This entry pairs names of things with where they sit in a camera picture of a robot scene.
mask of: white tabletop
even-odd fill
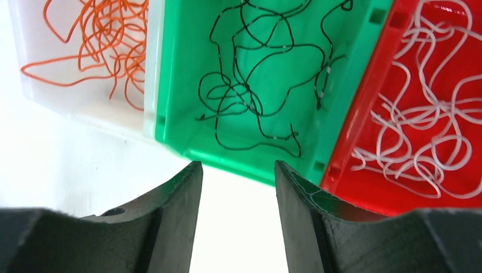
[[[72,123],[24,99],[6,0],[0,13],[0,206],[100,214],[189,163],[157,143]],[[203,168],[190,272],[288,272],[275,189]]]

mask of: white bin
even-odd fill
[[[77,28],[68,44],[58,40],[43,19],[46,0],[9,0],[18,61],[20,66],[56,57],[76,55],[82,43]],[[53,0],[49,19],[62,36],[84,4],[79,0]],[[124,80],[119,80],[112,99],[109,99],[114,79],[86,80],[71,87],[59,87],[22,75],[25,97],[69,119],[87,123],[112,134],[133,138],[153,139],[159,88],[160,53],[164,25],[164,0],[151,1],[148,14],[148,38],[145,62],[144,95],[128,88],[129,99],[144,107],[144,112],[132,108],[124,98]],[[29,69],[50,80],[72,82],[81,77],[99,74],[99,70],[80,72],[76,60]]]

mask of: storage container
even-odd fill
[[[64,56],[75,56],[79,53],[79,48],[82,44],[80,28],[77,27],[74,30],[68,43],[61,42],[44,21],[43,11],[47,2],[49,1],[9,1],[18,60],[21,67],[29,63]],[[66,39],[84,4],[78,0],[53,0],[50,2],[47,8],[47,18],[58,34],[63,39]],[[142,4],[145,1],[136,0],[135,2]],[[156,78],[159,77],[160,56],[158,56],[159,54],[156,53],[156,50],[160,47],[160,39],[162,37],[163,21],[161,18],[164,16],[163,8],[164,1],[153,1],[148,8],[149,14],[156,14],[156,16],[152,17],[152,21],[148,21],[148,32],[151,36],[148,39],[149,46],[144,45],[144,47],[147,47],[145,50],[149,57],[148,61],[142,66],[146,70],[148,83],[155,83]],[[84,16],[87,28],[90,27],[92,18],[95,16],[93,14],[88,15],[89,12]],[[126,35],[131,35],[135,39],[143,39],[143,34],[140,34],[140,31],[135,31],[133,28],[125,28],[124,31]],[[112,68],[113,59],[107,57],[106,62]],[[88,58],[82,59],[82,65],[90,64],[94,64],[94,62]],[[107,73],[105,67],[80,72],[75,59],[36,65],[28,68],[27,71],[36,76],[63,83],[70,83],[84,77],[105,75]],[[143,73],[139,72],[136,74],[136,77],[141,80],[144,76]],[[118,80],[115,92],[112,98],[109,99],[114,86],[113,78],[85,80],[70,87],[59,87],[25,75],[22,76],[24,95],[52,111],[110,133],[129,135],[136,138],[153,138],[155,119],[153,105],[157,96],[157,85],[146,84],[145,88],[143,88],[143,84],[138,83],[140,88],[144,89],[146,94],[144,95],[136,90],[132,83],[129,83],[126,93],[131,103],[139,109],[136,110],[127,103],[124,97],[124,81],[124,78]],[[145,116],[142,111],[143,108],[146,109]]]
[[[156,139],[270,185],[275,160],[318,183],[391,3],[167,0]]]
[[[395,1],[394,18],[406,17],[403,14],[415,18],[412,15],[417,13],[415,7],[418,4],[418,1]],[[472,15],[470,33],[462,32],[468,29],[470,15],[464,5]],[[482,5],[476,0],[424,1],[420,2],[420,9],[422,27],[432,22],[440,28],[434,34],[433,54],[427,55],[432,45],[423,40],[429,36],[427,33],[420,34],[419,41],[415,41],[411,48],[406,47],[409,50],[403,54],[402,50],[414,33],[409,29],[416,25],[407,29],[402,39],[404,30],[394,27],[393,20],[388,20],[321,182],[323,189],[340,198],[389,216],[423,207],[482,207],[482,195],[479,194],[482,190],[482,144],[478,139],[482,132],[482,65],[477,54],[482,47]],[[468,36],[461,43],[464,33]],[[426,44],[419,50],[423,41]],[[455,52],[458,44],[461,44],[460,50],[444,65],[444,60]],[[415,60],[417,53],[424,76],[420,76]],[[429,57],[424,64],[425,56]],[[423,93],[421,78],[426,79],[426,85],[437,97],[433,104]],[[408,88],[402,93],[405,84]],[[456,102],[454,110],[452,101]],[[396,123],[391,117],[392,106],[398,108],[393,111]],[[400,113],[406,115],[405,121],[399,121]],[[450,113],[455,113],[456,122],[449,122],[454,120]],[[382,131],[388,126],[381,119],[389,120],[396,130]],[[457,136],[454,124],[460,128],[463,138]],[[369,154],[363,151],[378,155],[378,158],[367,160],[365,155]],[[391,160],[388,167],[384,161],[386,158]]]

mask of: black string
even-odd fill
[[[203,114],[201,117],[197,118],[196,120],[205,121],[205,120],[208,120],[208,119],[215,119],[214,135],[215,135],[215,138],[216,138],[216,141],[218,142],[218,144],[220,146],[222,146],[223,148],[225,148],[227,150],[233,150],[233,151],[247,151],[247,150],[253,149],[257,146],[265,145],[265,146],[271,146],[271,147],[275,147],[275,148],[279,148],[281,150],[284,150],[285,152],[287,152],[288,154],[290,154],[291,156],[293,156],[295,158],[301,157],[301,145],[300,145],[300,143],[297,139],[297,136],[299,136],[299,133],[294,131],[293,125],[291,123],[290,123],[290,134],[289,135],[287,135],[287,136],[267,135],[263,131],[263,127],[261,125],[261,118],[272,117],[272,116],[276,115],[277,113],[279,113],[283,109],[284,105],[286,104],[290,92],[297,87],[300,87],[300,86],[303,86],[303,85],[309,83],[313,79],[314,79],[314,93],[315,93],[315,97],[316,97],[316,100],[317,100],[317,110],[321,109],[322,108],[321,100],[322,100],[322,97],[325,94],[325,89],[326,89],[326,85],[327,85],[327,82],[328,82],[328,79],[329,79],[331,67],[336,61],[345,57],[345,55],[342,55],[342,56],[339,56],[339,57],[336,57],[336,58],[332,59],[333,52],[334,52],[333,42],[330,39],[330,37],[327,35],[327,33],[325,32],[325,30],[323,28],[323,24],[324,24],[325,19],[338,8],[340,8],[343,11],[352,10],[353,0],[344,0],[342,3],[333,7],[321,19],[321,22],[320,22],[321,31],[330,44],[330,54],[329,54],[328,59],[326,58],[325,51],[315,44],[296,44],[295,41],[294,41],[294,36],[293,36],[293,31],[291,29],[291,25],[289,24],[289,21],[288,21],[289,18],[292,18],[292,17],[302,13],[303,11],[305,11],[306,8],[308,8],[308,6],[311,4],[311,2],[312,2],[312,0],[303,0],[303,2],[299,6],[293,8],[291,10],[285,11],[283,13],[278,13],[277,11],[267,9],[265,7],[253,5],[250,0],[242,0],[240,5],[237,5],[237,6],[234,6],[234,7],[228,7],[226,9],[224,9],[217,16],[217,18],[214,22],[213,28],[211,29],[211,32],[209,34],[209,40],[210,40],[211,43],[215,44],[216,47],[217,47],[219,70],[220,71],[219,72],[210,72],[210,73],[207,73],[204,76],[202,76],[201,79],[200,79],[200,82],[199,82],[199,86],[198,86],[198,96],[199,96],[199,99],[200,99],[201,103],[203,103],[203,105],[205,105],[206,108],[208,108],[210,111],[212,111],[215,114],[208,115],[208,116],[206,116],[206,114]],[[250,6],[252,8],[255,8],[257,10],[265,11],[269,14],[260,15],[260,16],[256,17],[255,19],[253,19],[252,21],[246,22],[246,20],[244,18],[244,14],[243,14],[243,10],[244,10],[244,7],[246,5]],[[241,29],[239,29],[236,33],[234,33],[233,36],[231,37],[232,51],[233,51],[232,74],[233,74],[233,77],[234,77],[234,80],[235,80],[235,82],[233,82],[228,76],[226,76],[224,74],[224,69],[223,69],[223,65],[222,65],[221,46],[220,46],[219,43],[217,43],[216,41],[213,40],[213,33],[216,29],[216,26],[218,25],[218,22],[219,22],[221,16],[225,12],[227,12],[229,10],[235,10],[235,9],[239,9],[240,20],[241,20],[241,23],[242,23],[243,27]],[[271,29],[271,31],[269,33],[269,37],[266,39],[265,42],[263,42],[259,38],[257,38],[255,35],[253,35],[253,33],[250,31],[249,27],[251,25],[253,25],[255,22],[257,22],[259,19],[266,18],[266,17],[268,17],[268,18],[269,17],[278,17],[279,19],[276,21],[273,28]],[[269,42],[273,38],[273,35],[274,35],[277,27],[280,25],[281,22],[284,22],[286,24],[286,27],[287,27],[289,35],[290,35],[290,44],[277,45],[277,46],[276,45],[273,45],[273,46],[269,45]],[[246,32],[247,35],[249,35],[259,45],[256,46],[256,47],[244,47],[242,45],[236,45],[235,38],[243,32]],[[312,47],[312,48],[315,48],[315,49],[319,50],[319,52],[323,56],[319,70],[316,73],[314,73],[313,76],[311,78],[309,78],[308,80],[306,80],[304,82],[301,82],[301,83],[298,83],[296,85],[290,86],[288,88],[288,90],[286,91],[286,96],[285,96],[283,102],[281,103],[280,107],[278,109],[276,109],[275,111],[273,111],[272,113],[265,113],[264,108],[263,108],[263,104],[261,102],[261,99],[258,97],[256,92],[251,89],[251,86],[248,83],[251,76],[253,75],[254,71],[256,71],[256,69],[266,60],[268,60],[272,57],[281,55],[281,54],[288,53],[291,50],[293,50],[294,48],[299,48],[299,47]],[[281,49],[281,50],[276,51],[274,53],[270,53],[270,54],[264,56],[260,61],[258,61],[253,66],[253,68],[249,71],[247,76],[243,77],[243,74],[242,74],[241,69],[239,68],[239,64],[238,64],[238,58],[237,58],[238,51],[239,50],[255,51],[255,50],[262,49],[262,48]],[[320,75],[325,70],[327,70],[327,73],[325,75],[323,87],[321,89],[320,94],[318,94],[318,91],[317,91],[318,80],[319,80]],[[217,85],[217,86],[211,88],[208,91],[208,93],[206,94],[206,97],[203,98],[203,96],[201,95],[202,83],[207,77],[212,76],[212,75],[219,75],[223,84],[220,84],[220,85]],[[239,93],[236,90],[236,88],[243,88],[244,91]],[[223,96],[212,95],[212,93],[215,92],[215,90],[217,90],[217,89],[223,89],[224,95]],[[227,98],[239,98],[239,101],[233,102],[233,103],[231,103],[231,104],[229,104],[225,107],[222,107],[224,100],[227,99]],[[219,100],[219,104],[218,104],[217,109],[209,106],[209,104],[205,101],[205,99],[212,100],[212,101]],[[242,108],[242,110],[237,110],[237,111],[230,110],[234,106],[241,106],[243,108]],[[255,145],[252,145],[252,146],[249,146],[249,147],[242,147],[242,148],[228,147],[228,146],[224,145],[223,143],[221,143],[221,141],[219,140],[219,137],[218,137],[219,117],[225,117],[225,116],[228,116],[228,115],[242,115],[244,113],[247,113],[248,111],[256,115],[258,129],[259,129],[259,131],[260,131],[260,133],[263,137],[265,137],[267,139],[273,139],[273,140],[290,140],[290,139],[293,139],[296,142],[296,145],[298,146],[298,153],[293,154],[292,152],[290,152],[285,147],[275,145],[275,144],[272,144],[272,143],[268,143],[268,142],[260,142],[260,143],[257,143]]]

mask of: tangled orange string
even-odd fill
[[[57,57],[54,59],[29,63],[21,67],[23,74],[47,84],[69,87],[91,79],[114,79],[114,86],[109,95],[112,98],[118,80],[126,78],[124,83],[124,97],[134,109],[143,110],[134,105],[128,97],[127,90],[131,84],[135,90],[144,94],[144,61],[146,59],[147,13],[149,0],[136,3],[132,0],[79,0],[83,7],[79,16],[72,24],[68,35],[62,37],[52,26],[47,11],[52,0],[47,0],[43,10],[43,18],[48,28],[61,42],[68,44],[74,31],[79,28],[82,43],[78,54]],[[85,65],[90,59],[94,64]],[[65,60],[77,60],[78,70],[85,72],[94,68],[104,67],[105,76],[89,76],[74,82],[63,83],[48,80],[28,72],[28,68]]]

